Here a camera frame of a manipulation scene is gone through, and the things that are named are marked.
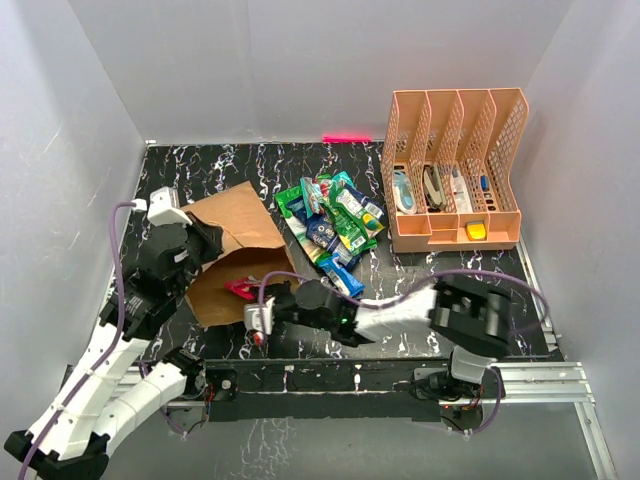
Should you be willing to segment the small red snack packet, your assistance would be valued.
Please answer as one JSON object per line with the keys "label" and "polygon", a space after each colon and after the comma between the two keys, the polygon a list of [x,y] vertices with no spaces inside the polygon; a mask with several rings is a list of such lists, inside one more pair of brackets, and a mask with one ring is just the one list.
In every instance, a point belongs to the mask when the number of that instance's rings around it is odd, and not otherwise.
{"label": "small red snack packet", "polygon": [[260,280],[253,276],[246,276],[226,282],[224,288],[244,300],[255,302],[260,284]]}

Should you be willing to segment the brown paper bag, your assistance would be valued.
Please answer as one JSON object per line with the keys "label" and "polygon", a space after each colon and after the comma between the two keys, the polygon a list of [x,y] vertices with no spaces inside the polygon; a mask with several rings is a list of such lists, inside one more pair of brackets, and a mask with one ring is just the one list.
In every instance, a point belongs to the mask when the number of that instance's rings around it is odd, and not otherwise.
{"label": "brown paper bag", "polygon": [[208,226],[223,230],[223,253],[203,266],[191,284],[186,302],[203,327],[240,322],[246,300],[225,284],[272,271],[295,270],[288,247],[252,184],[245,181],[201,199],[183,210]]}

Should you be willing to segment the green Chuba cassava chips bag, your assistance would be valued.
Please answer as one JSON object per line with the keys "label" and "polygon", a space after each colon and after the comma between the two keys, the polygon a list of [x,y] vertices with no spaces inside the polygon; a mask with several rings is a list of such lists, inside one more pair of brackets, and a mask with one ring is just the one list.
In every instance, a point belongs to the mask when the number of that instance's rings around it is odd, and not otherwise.
{"label": "green Chuba cassava chips bag", "polygon": [[317,265],[321,260],[331,257],[332,254],[327,253],[324,249],[315,245],[306,237],[305,226],[290,210],[290,206],[293,202],[303,201],[300,184],[277,193],[275,195],[275,201],[289,230],[294,235],[309,260],[314,265]]}

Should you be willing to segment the small blue snack packet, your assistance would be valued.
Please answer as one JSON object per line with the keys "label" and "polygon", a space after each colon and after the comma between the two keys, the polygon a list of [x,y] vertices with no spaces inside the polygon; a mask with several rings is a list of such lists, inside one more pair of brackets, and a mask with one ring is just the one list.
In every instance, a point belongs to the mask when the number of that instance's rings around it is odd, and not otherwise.
{"label": "small blue snack packet", "polygon": [[364,291],[364,285],[346,270],[338,254],[321,260],[318,265],[343,295],[356,298]]}

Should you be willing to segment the blue white snack bag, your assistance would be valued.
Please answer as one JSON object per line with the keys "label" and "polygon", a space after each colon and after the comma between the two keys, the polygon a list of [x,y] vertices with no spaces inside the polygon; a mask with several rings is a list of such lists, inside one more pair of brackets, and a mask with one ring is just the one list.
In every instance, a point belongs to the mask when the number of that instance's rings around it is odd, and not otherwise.
{"label": "blue white snack bag", "polygon": [[324,206],[324,212],[306,219],[306,237],[329,254],[337,254],[339,263],[352,271],[364,253],[378,246],[341,208]]}

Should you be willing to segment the dark blue snack bag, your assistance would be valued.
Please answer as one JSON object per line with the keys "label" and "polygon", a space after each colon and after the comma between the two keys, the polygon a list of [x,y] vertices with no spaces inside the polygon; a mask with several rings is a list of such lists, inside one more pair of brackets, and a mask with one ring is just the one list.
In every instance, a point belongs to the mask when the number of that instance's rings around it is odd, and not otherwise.
{"label": "dark blue snack bag", "polygon": [[313,214],[308,217],[303,201],[293,202],[290,206],[290,210],[292,211],[294,216],[305,226],[307,237],[311,237],[314,233],[317,232],[317,227],[319,226],[319,222],[322,220],[322,216]]}

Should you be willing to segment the green white snack bag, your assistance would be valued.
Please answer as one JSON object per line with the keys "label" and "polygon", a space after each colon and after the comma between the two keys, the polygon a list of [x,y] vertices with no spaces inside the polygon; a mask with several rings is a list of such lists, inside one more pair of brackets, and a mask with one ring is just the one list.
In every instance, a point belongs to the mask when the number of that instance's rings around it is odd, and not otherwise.
{"label": "green white snack bag", "polygon": [[329,193],[336,230],[351,254],[370,249],[386,226],[384,210],[348,183],[335,183]]}

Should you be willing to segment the teal red candy bag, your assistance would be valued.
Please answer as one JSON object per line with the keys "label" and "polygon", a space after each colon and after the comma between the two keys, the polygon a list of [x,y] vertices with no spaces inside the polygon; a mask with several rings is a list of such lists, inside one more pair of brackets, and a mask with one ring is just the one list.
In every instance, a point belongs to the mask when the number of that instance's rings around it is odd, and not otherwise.
{"label": "teal red candy bag", "polygon": [[329,202],[331,189],[338,189],[345,185],[354,186],[351,177],[345,171],[339,172],[334,176],[301,177],[300,188],[306,216],[310,218],[313,215],[323,214],[323,206]]}

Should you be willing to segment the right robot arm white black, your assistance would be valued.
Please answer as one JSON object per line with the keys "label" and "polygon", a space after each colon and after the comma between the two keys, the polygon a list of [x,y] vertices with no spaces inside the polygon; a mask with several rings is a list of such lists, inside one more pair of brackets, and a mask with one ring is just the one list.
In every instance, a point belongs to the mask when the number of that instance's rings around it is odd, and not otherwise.
{"label": "right robot arm white black", "polygon": [[326,331],[349,347],[378,343],[397,333],[430,329],[453,345],[445,370],[412,380],[414,396],[477,403],[485,393],[484,375],[506,356],[511,295],[504,289],[461,274],[442,274],[404,295],[382,301],[358,300],[308,280],[285,281],[253,290],[244,324],[256,343],[265,342],[278,323]]}

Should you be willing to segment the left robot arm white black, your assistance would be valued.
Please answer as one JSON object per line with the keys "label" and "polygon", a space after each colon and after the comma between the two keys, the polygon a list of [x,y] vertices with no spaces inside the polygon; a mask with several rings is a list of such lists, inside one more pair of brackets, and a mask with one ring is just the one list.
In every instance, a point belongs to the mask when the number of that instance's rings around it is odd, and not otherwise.
{"label": "left robot arm white black", "polygon": [[177,310],[203,267],[224,252],[223,230],[198,220],[153,226],[138,262],[116,269],[116,289],[66,383],[26,430],[9,434],[5,451],[42,479],[98,479],[119,444],[172,399],[206,387],[201,359],[177,347],[131,390],[112,395],[123,376]]}

